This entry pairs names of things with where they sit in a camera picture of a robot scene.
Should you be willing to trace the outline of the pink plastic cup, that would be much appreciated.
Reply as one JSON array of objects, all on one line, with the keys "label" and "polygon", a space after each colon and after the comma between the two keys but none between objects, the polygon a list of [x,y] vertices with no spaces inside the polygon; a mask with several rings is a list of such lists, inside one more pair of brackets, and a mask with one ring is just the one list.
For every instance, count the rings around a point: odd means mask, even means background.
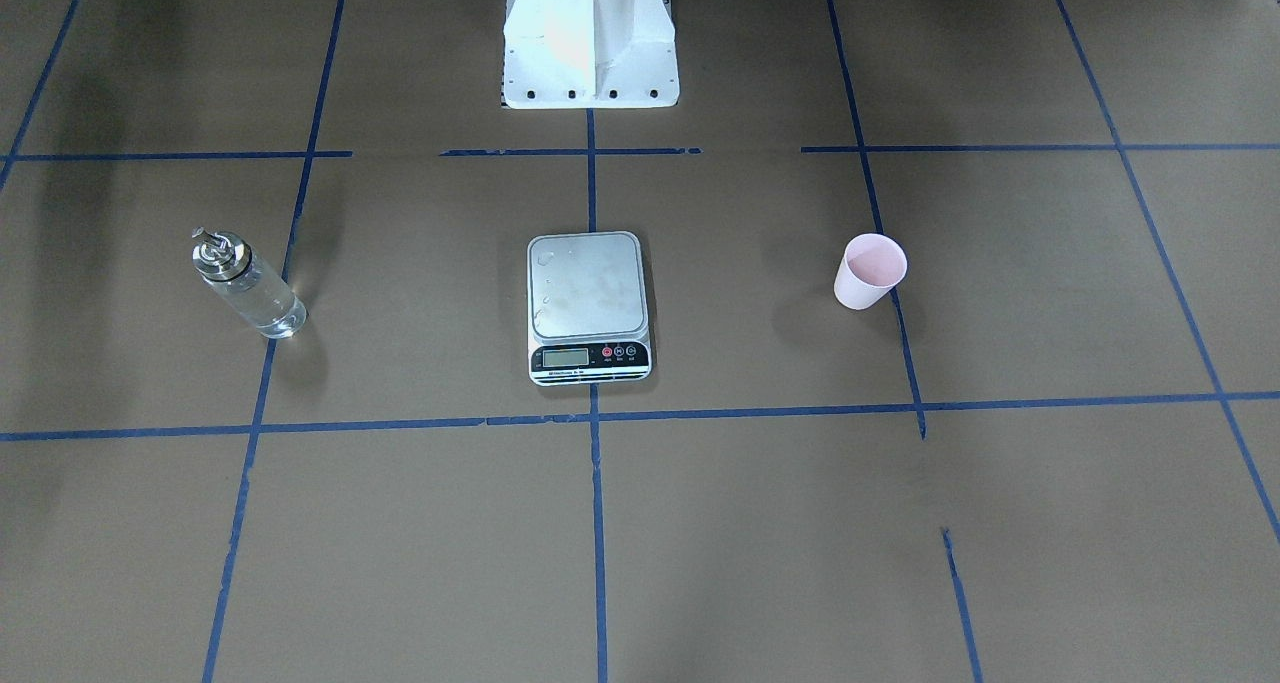
[{"label": "pink plastic cup", "polygon": [[891,237],[864,233],[847,242],[833,294],[847,310],[868,310],[906,278],[908,256]]}]

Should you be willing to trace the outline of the glass sauce bottle metal spout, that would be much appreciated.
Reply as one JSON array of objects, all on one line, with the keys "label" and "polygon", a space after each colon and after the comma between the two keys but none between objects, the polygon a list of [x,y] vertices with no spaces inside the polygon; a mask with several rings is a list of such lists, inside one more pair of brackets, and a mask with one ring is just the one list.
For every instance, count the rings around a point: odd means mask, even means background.
[{"label": "glass sauce bottle metal spout", "polygon": [[196,272],[261,336],[289,338],[300,331],[306,306],[244,238],[204,226],[195,228],[191,238]]}]

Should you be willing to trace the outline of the white digital kitchen scale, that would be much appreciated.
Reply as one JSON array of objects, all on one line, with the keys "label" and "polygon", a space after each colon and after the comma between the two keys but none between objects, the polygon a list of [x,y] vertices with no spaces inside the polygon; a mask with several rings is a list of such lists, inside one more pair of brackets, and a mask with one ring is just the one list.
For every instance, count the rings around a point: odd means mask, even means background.
[{"label": "white digital kitchen scale", "polygon": [[634,233],[532,238],[526,290],[531,382],[556,388],[649,377],[646,278]]}]

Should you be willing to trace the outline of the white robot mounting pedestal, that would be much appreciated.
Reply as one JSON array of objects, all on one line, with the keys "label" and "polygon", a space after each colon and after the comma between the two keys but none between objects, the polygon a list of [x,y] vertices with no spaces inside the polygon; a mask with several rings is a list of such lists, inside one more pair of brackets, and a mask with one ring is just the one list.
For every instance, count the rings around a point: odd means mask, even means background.
[{"label": "white robot mounting pedestal", "polygon": [[511,109],[678,104],[671,0],[506,0],[503,37],[500,95]]}]

